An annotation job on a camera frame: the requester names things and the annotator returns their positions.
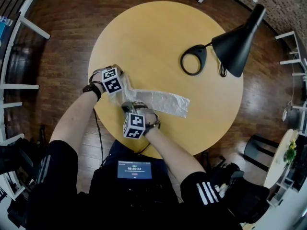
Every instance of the crumpled plastic wrap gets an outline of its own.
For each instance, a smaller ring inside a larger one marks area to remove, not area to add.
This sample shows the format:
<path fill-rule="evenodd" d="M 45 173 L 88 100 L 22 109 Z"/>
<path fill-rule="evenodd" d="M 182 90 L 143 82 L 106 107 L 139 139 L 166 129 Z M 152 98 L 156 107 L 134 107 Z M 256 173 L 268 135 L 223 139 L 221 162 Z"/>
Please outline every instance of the crumpled plastic wrap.
<path fill-rule="evenodd" d="M 123 90 L 109 96 L 111 102 L 122 105 L 126 101 L 143 102 L 154 110 L 163 113 L 187 117 L 190 100 L 168 92 L 133 89 L 126 73 L 121 76 Z"/>

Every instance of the green plant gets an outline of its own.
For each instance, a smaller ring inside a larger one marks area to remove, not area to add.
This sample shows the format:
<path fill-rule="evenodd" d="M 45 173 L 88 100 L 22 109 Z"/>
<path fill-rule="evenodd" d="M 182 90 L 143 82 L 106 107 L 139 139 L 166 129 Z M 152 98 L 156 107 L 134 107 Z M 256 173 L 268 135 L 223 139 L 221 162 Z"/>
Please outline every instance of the green plant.
<path fill-rule="evenodd" d="M 289 164 L 295 159 L 296 156 L 295 148 L 296 148 L 295 140 L 292 140 L 289 149 L 286 151 L 286 153 L 283 156 L 284 162 L 287 162 Z"/>

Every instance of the forearm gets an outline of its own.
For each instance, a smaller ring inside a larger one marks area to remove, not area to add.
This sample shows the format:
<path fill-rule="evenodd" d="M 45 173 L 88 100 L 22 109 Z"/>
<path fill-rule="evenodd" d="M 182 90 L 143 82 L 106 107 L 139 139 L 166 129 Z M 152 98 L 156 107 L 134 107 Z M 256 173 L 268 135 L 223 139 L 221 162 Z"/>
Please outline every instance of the forearm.
<path fill-rule="evenodd" d="M 65 141 L 78 153 L 96 103 L 97 95 L 93 91 L 83 93 L 62 116 L 52 133 L 50 142 Z"/>
<path fill-rule="evenodd" d="M 151 129 L 146 138 L 157 149 L 179 183 L 194 172 L 205 172 L 192 155 L 166 137 L 159 129 Z"/>

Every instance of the yellow table top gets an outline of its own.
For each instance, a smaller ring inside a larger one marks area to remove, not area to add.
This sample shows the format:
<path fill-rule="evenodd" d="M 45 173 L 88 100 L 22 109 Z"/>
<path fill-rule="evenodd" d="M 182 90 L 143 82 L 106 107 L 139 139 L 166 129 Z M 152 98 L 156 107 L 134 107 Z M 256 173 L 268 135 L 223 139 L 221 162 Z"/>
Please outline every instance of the yellow table top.
<path fill-rule="evenodd" d="M 219 61 L 207 47 L 204 70 L 189 76 L 180 67 L 181 54 L 197 44 L 207 44 L 224 30 L 205 13 L 185 4 L 157 1 L 130 8 L 103 30 L 93 48 L 88 74 L 117 64 L 129 75 L 135 89 L 175 93 L 190 99 L 187 118 L 157 112 L 161 131 L 190 154 L 216 143 L 232 125 L 241 104 L 243 76 L 222 78 Z M 186 57 L 185 65 L 195 63 Z M 124 115 L 120 106 L 103 94 L 95 110 L 107 130 L 134 151 L 142 150 L 145 138 L 123 137 Z M 150 146 L 143 155 L 161 158 Z"/>

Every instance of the wooden floor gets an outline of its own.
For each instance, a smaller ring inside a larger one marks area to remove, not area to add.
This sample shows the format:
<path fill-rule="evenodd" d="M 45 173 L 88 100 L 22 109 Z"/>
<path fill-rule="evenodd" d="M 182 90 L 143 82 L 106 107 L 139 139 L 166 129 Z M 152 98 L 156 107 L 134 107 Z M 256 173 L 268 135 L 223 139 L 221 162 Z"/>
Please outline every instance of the wooden floor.
<path fill-rule="evenodd" d="M 39 127 L 46 125 L 47 138 L 65 110 L 87 84 L 87 68 L 95 41 L 117 15 L 140 3 L 156 0 L 36 0 L 26 16 L 46 32 L 49 40 L 23 28 L 16 40 L 7 83 L 39 84 L 38 91 L 6 91 L 6 102 L 22 101 L 23 107 L 6 112 L 8 137 L 25 133 L 39 138 Z M 241 25 L 250 12 L 233 0 L 168 0 L 193 6 L 215 19 L 226 31 Z M 282 114 L 291 100 L 293 71 L 280 66 L 289 59 L 287 49 L 274 39 L 273 31 L 262 24 L 256 33 L 244 71 L 244 93 L 238 115 L 229 131 L 209 148 L 213 164 L 222 154 L 227 162 L 237 163 L 249 181 L 262 184 L 265 172 L 245 162 L 241 156 L 253 134 L 279 142 L 288 126 Z M 294 65 L 294 71 L 300 71 Z M 302 83 L 295 82 L 294 103 L 301 104 Z M 104 156 L 114 138 L 100 122 Z M 92 116 L 79 155 L 78 191 L 87 192 L 94 170 L 101 163 L 99 136 Z M 178 183 L 172 179 L 179 192 Z"/>

